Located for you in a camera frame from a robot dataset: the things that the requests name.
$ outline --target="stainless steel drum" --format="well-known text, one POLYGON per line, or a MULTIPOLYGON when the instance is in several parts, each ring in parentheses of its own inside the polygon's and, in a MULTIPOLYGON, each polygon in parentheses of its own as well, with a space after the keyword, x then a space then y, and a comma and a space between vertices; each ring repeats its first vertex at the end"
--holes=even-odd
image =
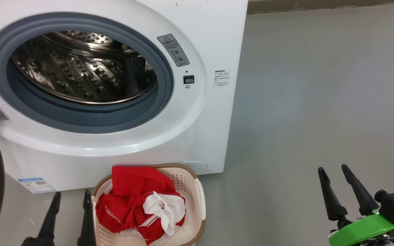
POLYGON ((98 33, 47 33, 23 43, 11 57, 34 85, 77 103, 123 103, 157 82, 145 58, 98 33))

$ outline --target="sticker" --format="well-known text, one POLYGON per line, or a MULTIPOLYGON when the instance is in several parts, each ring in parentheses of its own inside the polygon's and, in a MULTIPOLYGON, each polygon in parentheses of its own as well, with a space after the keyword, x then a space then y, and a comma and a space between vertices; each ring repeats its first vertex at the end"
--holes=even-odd
POLYGON ((229 84, 229 72, 226 70, 216 70, 214 75, 214 87, 227 86, 229 84))
POLYGON ((159 42, 166 48, 177 67, 189 65, 188 58, 172 34, 158 37, 159 42))
POLYGON ((56 191, 43 178, 18 179, 18 181, 33 193, 56 191))

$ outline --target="concrete floor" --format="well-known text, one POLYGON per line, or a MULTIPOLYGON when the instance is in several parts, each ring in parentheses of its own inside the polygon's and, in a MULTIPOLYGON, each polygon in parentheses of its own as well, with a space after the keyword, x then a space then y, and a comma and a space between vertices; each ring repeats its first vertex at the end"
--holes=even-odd
MULTIPOLYGON (((198 244, 328 245, 318 167, 359 216, 341 164, 372 195, 394 192, 394 6, 248 16, 225 172, 200 178, 198 244)), ((52 196, 7 177, 0 246, 36 236, 52 196)), ((76 244, 82 200, 62 193, 57 246, 76 244)))

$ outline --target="laundry basket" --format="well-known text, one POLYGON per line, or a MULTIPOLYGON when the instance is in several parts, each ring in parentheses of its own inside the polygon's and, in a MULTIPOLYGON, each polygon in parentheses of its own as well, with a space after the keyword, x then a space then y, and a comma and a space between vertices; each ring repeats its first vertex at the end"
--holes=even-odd
MULTIPOLYGON (((186 200, 185 223, 163 246, 192 246, 203 234, 206 223, 206 204, 203 188, 194 171, 180 164, 161 164, 152 166, 174 182, 174 187, 186 200)), ((105 177, 95 187, 92 205, 98 198, 112 188, 111 176, 105 177)), ((98 222, 94 212, 94 227, 97 246, 147 246, 139 235, 112 233, 98 222)))

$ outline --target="white cloth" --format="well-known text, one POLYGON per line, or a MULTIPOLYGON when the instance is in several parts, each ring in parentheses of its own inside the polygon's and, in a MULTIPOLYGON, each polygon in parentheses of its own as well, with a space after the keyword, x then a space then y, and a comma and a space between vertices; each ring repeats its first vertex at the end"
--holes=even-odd
POLYGON ((164 232, 171 236, 175 232, 175 225, 185 216, 185 201, 181 196, 158 194, 153 191, 147 196, 142 205, 146 215, 153 215, 140 226, 150 226, 158 218, 164 232))

